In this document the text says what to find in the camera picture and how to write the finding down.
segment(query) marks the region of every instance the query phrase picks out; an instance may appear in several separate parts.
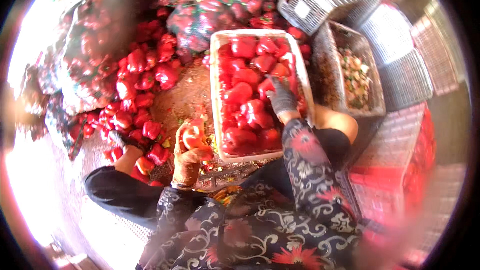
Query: gloved hand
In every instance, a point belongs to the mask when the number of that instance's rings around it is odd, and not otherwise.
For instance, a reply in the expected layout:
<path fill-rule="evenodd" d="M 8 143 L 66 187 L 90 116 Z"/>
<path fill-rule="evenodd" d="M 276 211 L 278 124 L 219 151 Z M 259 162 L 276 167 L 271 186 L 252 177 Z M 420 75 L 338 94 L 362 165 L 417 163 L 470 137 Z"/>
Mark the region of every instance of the gloved hand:
<path fill-rule="evenodd" d="M 199 148 L 188 150 L 183 144 L 183 133 L 188 128 L 190 119 L 186 119 L 175 136 L 175 150 L 173 151 L 175 159 L 175 170 L 173 171 L 172 181 L 177 185 L 193 186 L 198 179 L 198 170 L 200 169 L 200 161 L 206 152 Z"/>
<path fill-rule="evenodd" d="M 295 98 L 295 95 L 290 91 L 290 88 L 283 86 L 276 77 L 267 75 L 267 78 L 272 80 L 275 92 L 267 91 L 266 94 L 272 102 L 273 111 L 280 121 L 286 124 L 284 120 L 287 115 L 294 115 L 295 118 L 300 118 L 300 113 L 297 111 L 297 98 Z"/>

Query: person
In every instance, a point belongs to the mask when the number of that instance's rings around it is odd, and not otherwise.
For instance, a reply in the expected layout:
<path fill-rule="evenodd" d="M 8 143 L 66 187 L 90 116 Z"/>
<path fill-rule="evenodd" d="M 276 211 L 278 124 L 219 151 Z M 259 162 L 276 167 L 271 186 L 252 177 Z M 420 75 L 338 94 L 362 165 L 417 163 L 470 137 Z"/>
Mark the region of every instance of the person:
<path fill-rule="evenodd" d="M 285 125 L 283 158 L 238 186 L 195 192 L 198 149 L 175 144 L 171 186 L 148 186 L 130 177 L 144 152 L 125 141 L 113 166 L 85 178 L 87 195 L 101 207 L 150 228 L 136 269 L 351 269 L 360 240 L 351 207 L 335 178 L 355 140 L 356 121 L 316 106 L 312 129 L 293 93 L 272 78 L 269 98 Z"/>

